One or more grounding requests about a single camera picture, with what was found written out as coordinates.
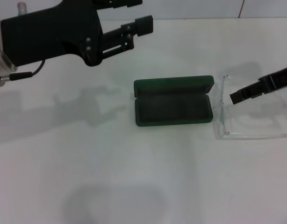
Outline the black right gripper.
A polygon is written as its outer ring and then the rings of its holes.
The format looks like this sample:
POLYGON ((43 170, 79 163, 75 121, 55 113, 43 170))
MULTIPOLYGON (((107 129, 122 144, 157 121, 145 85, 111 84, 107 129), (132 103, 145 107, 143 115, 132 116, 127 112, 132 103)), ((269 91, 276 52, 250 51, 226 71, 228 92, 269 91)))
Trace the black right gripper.
POLYGON ((230 98, 235 105, 247 99, 256 98, 285 87, 287 87, 287 68, 271 74, 271 78, 260 78, 256 83, 230 94, 230 98))

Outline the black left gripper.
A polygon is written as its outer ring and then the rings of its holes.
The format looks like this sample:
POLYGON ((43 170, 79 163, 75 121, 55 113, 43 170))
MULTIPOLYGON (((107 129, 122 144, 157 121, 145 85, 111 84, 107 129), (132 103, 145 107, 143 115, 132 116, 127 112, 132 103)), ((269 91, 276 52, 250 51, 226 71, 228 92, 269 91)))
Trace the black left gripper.
POLYGON ((3 51, 17 67, 74 54, 86 65, 102 62, 102 35, 91 0, 64 0, 55 7, 1 21, 3 51))

